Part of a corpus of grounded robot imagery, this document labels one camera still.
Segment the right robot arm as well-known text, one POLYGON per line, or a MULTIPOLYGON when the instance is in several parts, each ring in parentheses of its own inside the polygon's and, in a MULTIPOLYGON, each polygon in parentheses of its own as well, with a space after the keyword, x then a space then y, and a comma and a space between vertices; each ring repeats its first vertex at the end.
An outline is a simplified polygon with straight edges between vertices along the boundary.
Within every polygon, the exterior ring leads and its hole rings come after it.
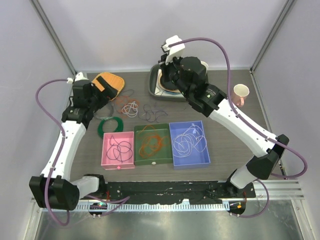
POLYGON ((179 90, 194 110, 223 125, 253 153, 251 160, 229 176, 226 193, 236 198, 252 181, 268 179, 289 138, 265 130, 230 103, 225 92, 209 83, 207 69, 197 57, 173 57, 170 62, 167 57, 163 54, 158 61, 163 82, 179 90))

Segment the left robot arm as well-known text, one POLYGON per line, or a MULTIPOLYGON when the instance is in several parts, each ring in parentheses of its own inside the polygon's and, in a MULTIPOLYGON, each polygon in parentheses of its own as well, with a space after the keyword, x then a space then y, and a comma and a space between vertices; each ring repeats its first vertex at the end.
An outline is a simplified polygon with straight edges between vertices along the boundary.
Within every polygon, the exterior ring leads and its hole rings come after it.
POLYGON ((71 182, 71 168, 94 113, 118 96, 124 81, 104 75, 88 80, 79 73, 64 82, 72 86, 73 95, 61 120, 54 119, 60 133, 52 155, 40 176, 31 177, 29 187, 39 207, 72 211, 87 195, 97 200, 106 195, 107 186, 101 174, 86 174, 71 182))

